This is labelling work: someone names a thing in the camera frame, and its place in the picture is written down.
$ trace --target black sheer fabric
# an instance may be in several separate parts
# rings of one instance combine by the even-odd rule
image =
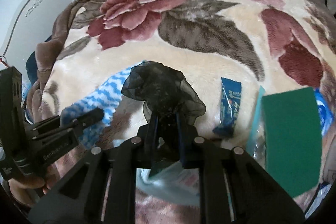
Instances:
[[[186,122],[193,125],[206,110],[183,73],[161,63],[144,62],[131,69],[121,93],[128,98],[145,101],[143,113],[148,123],[152,112],[159,118],[157,134],[164,143],[156,143],[159,149],[153,160],[164,164],[178,161],[179,136],[175,114],[183,113]]]
[[[181,71],[157,62],[144,62],[133,67],[121,93],[145,101],[143,113],[147,122],[153,111],[162,118],[181,112],[187,123],[193,125],[206,110]]]

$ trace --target blue and white towel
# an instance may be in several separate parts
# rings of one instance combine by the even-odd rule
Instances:
[[[101,108],[104,111],[104,118],[102,121],[90,126],[83,130],[83,135],[79,138],[79,141],[86,149],[91,149],[98,141],[102,130],[105,127],[110,126],[113,113],[118,107],[122,94],[121,89],[125,80],[131,73],[131,68],[112,75],[101,86],[99,86],[93,93],[85,98],[75,102],[71,106],[65,108],[61,113],[61,124],[70,123],[73,119],[95,109]]]

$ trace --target green scouring pad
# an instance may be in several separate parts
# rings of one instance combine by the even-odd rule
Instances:
[[[294,198],[319,181],[322,136],[314,91],[264,96],[262,106],[266,171]]]

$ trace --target blue snack wrapper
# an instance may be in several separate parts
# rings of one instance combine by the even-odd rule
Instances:
[[[321,134],[322,137],[324,137],[327,134],[330,125],[334,121],[334,115],[329,109],[328,104],[323,98],[322,94],[320,93],[320,90],[316,89],[314,93],[320,116]]]
[[[242,84],[222,77],[222,99],[220,104],[220,125],[213,133],[221,137],[233,137],[240,108]]]

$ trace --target black metal bracket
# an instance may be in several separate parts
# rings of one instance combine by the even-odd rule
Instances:
[[[24,124],[21,84],[21,73],[15,67],[0,71],[0,173],[5,180],[44,177],[49,165],[79,145],[83,130],[104,117],[96,108],[66,125],[61,125],[60,116]]]
[[[234,223],[305,221],[292,198],[242,148],[216,147],[198,136],[183,115],[173,116],[171,124],[179,136],[183,167],[199,169],[201,223],[231,223],[230,207]],[[150,123],[119,147],[88,151],[30,211],[28,220],[32,224],[134,224],[136,168],[151,168],[160,128],[160,117],[152,114]],[[110,170],[112,178],[106,189]]]

